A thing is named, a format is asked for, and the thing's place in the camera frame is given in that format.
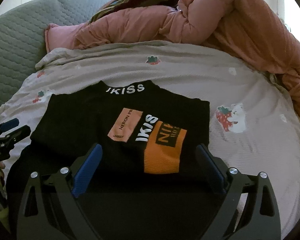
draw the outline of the bedsheet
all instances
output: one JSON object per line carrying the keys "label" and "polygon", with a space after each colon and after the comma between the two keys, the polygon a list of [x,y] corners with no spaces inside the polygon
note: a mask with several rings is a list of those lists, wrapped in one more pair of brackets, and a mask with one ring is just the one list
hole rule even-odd
{"label": "bedsheet", "polygon": [[[242,173],[269,175],[282,238],[300,218],[300,122],[289,93],[242,60],[202,46],[151,41],[84,51],[57,48],[36,67],[39,71],[0,107],[0,122],[18,118],[33,131],[52,93],[72,93],[100,80],[123,87],[150,79],[173,93],[210,102],[211,153]],[[10,152],[6,177],[29,143],[26,138]]]}

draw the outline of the pink comforter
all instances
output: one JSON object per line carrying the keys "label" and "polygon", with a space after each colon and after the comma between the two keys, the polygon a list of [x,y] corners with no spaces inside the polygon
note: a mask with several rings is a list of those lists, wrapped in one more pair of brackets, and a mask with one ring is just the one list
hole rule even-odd
{"label": "pink comforter", "polygon": [[107,43],[165,40],[191,43],[242,58],[256,70],[279,75],[300,115],[300,43],[263,0],[180,0],[167,6],[109,14],[75,38],[75,49]]}

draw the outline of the silver bolt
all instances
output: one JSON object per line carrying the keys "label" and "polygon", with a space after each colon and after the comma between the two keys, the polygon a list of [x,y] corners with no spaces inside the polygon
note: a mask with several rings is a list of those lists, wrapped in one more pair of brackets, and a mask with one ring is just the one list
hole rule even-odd
{"label": "silver bolt", "polygon": [[38,173],[36,171],[31,173],[31,178],[35,178],[36,176],[38,176]]}
{"label": "silver bolt", "polygon": [[237,174],[238,173],[238,170],[236,168],[230,168],[230,173],[231,174]]}
{"label": "silver bolt", "polygon": [[266,177],[268,177],[268,175],[265,172],[260,172],[260,177],[265,179]]}
{"label": "silver bolt", "polygon": [[67,167],[64,167],[60,170],[60,173],[66,174],[66,173],[68,173],[68,171],[69,171],[69,169]]}

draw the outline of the pink pillow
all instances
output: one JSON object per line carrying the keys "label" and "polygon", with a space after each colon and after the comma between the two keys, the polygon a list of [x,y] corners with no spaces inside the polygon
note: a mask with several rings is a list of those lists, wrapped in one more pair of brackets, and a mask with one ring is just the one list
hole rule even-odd
{"label": "pink pillow", "polygon": [[76,33],[87,25],[88,22],[73,26],[59,26],[50,23],[44,30],[47,52],[49,53],[55,48],[74,49]]}

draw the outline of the gray quilted headboard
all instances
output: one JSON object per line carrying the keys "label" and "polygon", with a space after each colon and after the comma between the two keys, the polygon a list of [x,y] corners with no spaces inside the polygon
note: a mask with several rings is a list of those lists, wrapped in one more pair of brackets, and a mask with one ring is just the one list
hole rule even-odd
{"label": "gray quilted headboard", "polygon": [[33,0],[0,16],[0,106],[21,87],[46,54],[49,23],[77,25],[110,0]]}

